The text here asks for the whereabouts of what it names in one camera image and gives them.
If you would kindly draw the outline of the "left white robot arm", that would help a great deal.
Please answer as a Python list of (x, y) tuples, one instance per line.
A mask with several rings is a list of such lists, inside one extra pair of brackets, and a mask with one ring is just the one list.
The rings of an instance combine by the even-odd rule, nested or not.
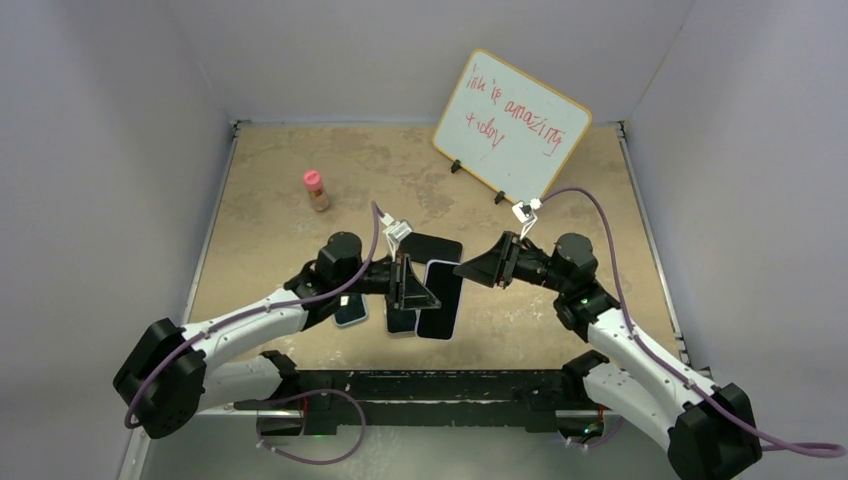
[(344, 296), (384, 296), (397, 310), (439, 308), (400, 250), (410, 233), (407, 226), (388, 228), (390, 252), (376, 260), (362, 252), (357, 235), (337, 232), (282, 287), (246, 307), (185, 326), (168, 318), (151, 324), (113, 379), (127, 404), (125, 427), (142, 428), (154, 439), (175, 432), (211, 399), (214, 371), (272, 339), (323, 322)]

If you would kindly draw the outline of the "black phone case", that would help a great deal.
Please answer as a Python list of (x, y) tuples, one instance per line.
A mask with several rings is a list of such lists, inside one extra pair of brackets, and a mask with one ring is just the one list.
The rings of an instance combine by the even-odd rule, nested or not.
[(463, 245), (456, 240), (413, 232), (400, 242), (399, 251), (419, 264), (433, 260), (459, 263)]

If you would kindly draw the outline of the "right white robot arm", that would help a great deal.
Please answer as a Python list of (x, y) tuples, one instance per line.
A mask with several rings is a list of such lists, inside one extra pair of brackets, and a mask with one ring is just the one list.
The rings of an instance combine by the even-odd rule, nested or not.
[(564, 399), (612, 409), (666, 452), (679, 478), (733, 479), (761, 460), (756, 436), (725, 416), (753, 424), (747, 394), (734, 384), (717, 386), (627, 320), (621, 303), (597, 281), (597, 268), (591, 241), (582, 235), (560, 236), (547, 254), (505, 232), (454, 272), (487, 287), (520, 280), (556, 292), (558, 320), (591, 348), (564, 364)]

